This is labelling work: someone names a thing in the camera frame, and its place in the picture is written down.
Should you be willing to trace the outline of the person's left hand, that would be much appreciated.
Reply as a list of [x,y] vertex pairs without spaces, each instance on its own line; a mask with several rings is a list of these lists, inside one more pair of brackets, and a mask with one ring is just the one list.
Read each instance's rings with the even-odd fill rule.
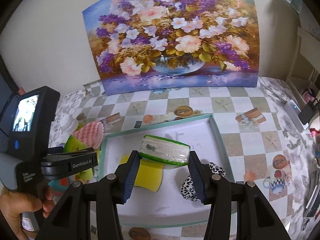
[[46,187],[44,201],[27,193],[8,191],[4,187],[1,192],[1,213],[18,239],[35,239],[37,233],[22,228],[20,214],[40,210],[47,218],[55,207],[53,198],[54,191],[49,186]]

